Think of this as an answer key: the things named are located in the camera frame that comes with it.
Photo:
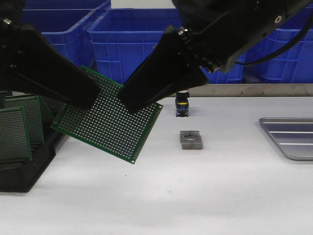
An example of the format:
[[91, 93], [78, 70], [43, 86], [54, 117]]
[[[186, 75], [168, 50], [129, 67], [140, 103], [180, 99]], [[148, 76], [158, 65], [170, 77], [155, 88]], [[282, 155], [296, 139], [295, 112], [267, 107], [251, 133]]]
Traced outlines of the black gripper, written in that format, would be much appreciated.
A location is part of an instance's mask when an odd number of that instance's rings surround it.
[[92, 107], [99, 87], [57, 52], [32, 25], [22, 25], [24, 0], [0, 1], [0, 88]]
[[199, 65], [228, 72], [236, 60], [310, 0], [175, 0]]

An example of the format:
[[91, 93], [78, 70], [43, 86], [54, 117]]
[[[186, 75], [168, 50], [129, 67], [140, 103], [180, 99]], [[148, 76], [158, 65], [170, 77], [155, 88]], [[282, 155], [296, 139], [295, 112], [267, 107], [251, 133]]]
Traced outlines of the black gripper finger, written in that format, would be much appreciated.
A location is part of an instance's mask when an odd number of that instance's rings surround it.
[[129, 113], [138, 111], [176, 92], [208, 84], [183, 36], [169, 25], [153, 52], [124, 83], [118, 98]]

